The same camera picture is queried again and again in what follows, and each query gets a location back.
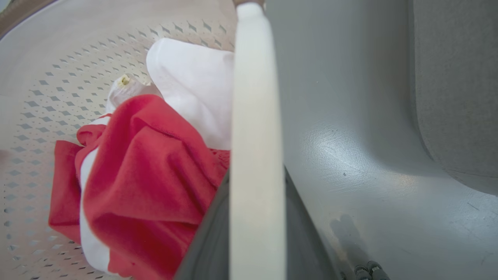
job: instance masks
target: white cloth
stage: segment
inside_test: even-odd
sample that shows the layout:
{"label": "white cloth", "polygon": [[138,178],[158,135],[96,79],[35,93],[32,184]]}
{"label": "white cloth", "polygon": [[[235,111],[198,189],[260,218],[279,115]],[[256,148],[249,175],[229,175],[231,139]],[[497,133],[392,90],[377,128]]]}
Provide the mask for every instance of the white cloth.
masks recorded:
{"label": "white cloth", "polygon": [[147,70],[207,147],[231,149],[234,53],[163,38],[147,53]]}
{"label": "white cloth", "polygon": [[[135,79],[131,74],[125,74],[116,79],[111,86],[106,104],[106,114],[112,114],[121,103],[127,99],[141,95],[141,94],[156,94],[161,96],[159,91],[154,85],[143,85],[137,79]],[[110,116],[102,116],[89,125],[107,125]],[[80,168],[80,186],[81,186],[81,201],[80,201],[80,236],[81,236],[81,248],[85,253],[85,258],[88,263],[95,269],[106,272],[111,275],[117,275],[109,272],[108,266],[111,259],[110,250],[107,245],[100,241],[97,236],[94,235],[88,221],[85,217],[83,211],[83,197],[85,193],[85,188],[90,176],[90,171],[92,170],[93,163],[97,157],[99,148],[91,151],[83,160]]]}

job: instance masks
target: laundry basket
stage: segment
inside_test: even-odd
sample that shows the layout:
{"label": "laundry basket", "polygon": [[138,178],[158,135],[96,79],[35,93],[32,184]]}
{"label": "laundry basket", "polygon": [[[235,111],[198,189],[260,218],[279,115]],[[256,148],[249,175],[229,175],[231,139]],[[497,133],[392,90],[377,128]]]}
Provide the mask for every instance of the laundry basket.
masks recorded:
{"label": "laundry basket", "polygon": [[113,278],[47,225],[55,141],[77,143],[120,75],[150,82],[145,56],[156,40],[233,50],[236,22],[231,0],[57,0],[0,40],[0,278]]}

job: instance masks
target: clothing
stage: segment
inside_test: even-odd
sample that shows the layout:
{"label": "clothing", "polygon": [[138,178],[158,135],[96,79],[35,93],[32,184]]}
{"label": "clothing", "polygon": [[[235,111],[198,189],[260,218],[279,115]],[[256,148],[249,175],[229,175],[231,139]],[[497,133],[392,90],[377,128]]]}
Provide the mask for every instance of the clothing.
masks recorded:
{"label": "clothing", "polygon": [[208,147],[231,149],[234,53],[163,38],[147,53],[147,70]]}
{"label": "clothing", "polygon": [[[154,95],[135,96],[95,123],[78,130],[85,147],[56,143],[49,225],[74,241],[81,236],[85,251],[84,232],[78,236],[75,228],[86,220],[100,248],[109,249],[105,271],[171,279],[227,171],[229,152],[207,148]],[[105,266],[106,251],[100,252]]]}

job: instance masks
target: floor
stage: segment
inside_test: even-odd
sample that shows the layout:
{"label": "floor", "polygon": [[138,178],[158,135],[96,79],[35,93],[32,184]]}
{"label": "floor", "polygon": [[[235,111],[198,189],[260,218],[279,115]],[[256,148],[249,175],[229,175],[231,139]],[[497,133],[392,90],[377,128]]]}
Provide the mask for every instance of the floor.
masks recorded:
{"label": "floor", "polygon": [[285,164],[334,264],[495,279],[498,198],[442,171],[412,125],[407,2],[270,0],[267,15]]}

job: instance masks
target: red garment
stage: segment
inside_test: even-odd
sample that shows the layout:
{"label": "red garment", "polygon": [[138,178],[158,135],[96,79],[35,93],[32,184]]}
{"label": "red garment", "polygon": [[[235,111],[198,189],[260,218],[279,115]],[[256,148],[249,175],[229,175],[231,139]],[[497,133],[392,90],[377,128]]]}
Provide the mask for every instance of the red garment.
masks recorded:
{"label": "red garment", "polygon": [[[65,208],[72,214],[57,209],[79,204],[79,197],[68,201],[54,194],[71,190],[75,196],[74,166],[79,176],[83,159],[98,147],[83,209],[92,232],[110,248],[109,271],[138,280],[172,279],[227,171],[229,152],[208,149],[197,131],[154,95],[121,104],[107,127],[81,127],[78,140],[86,147],[76,154],[75,165],[68,164],[73,155],[56,153],[50,226],[77,240],[59,225],[74,225],[79,205]],[[56,151],[64,149],[77,148],[58,141]]]}

